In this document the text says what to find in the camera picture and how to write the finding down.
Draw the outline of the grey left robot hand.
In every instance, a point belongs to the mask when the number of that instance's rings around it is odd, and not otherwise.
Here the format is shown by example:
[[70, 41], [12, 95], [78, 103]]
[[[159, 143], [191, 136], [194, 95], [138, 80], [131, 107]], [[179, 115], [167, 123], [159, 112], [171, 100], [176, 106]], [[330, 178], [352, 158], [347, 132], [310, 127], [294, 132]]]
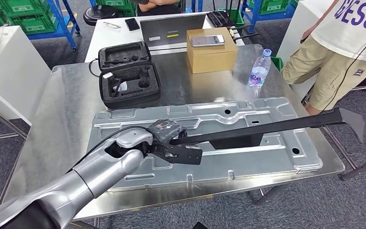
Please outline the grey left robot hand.
[[152, 123], [148, 129], [162, 143], [168, 144], [175, 137], [187, 137], [186, 128], [170, 119], [159, 119]]

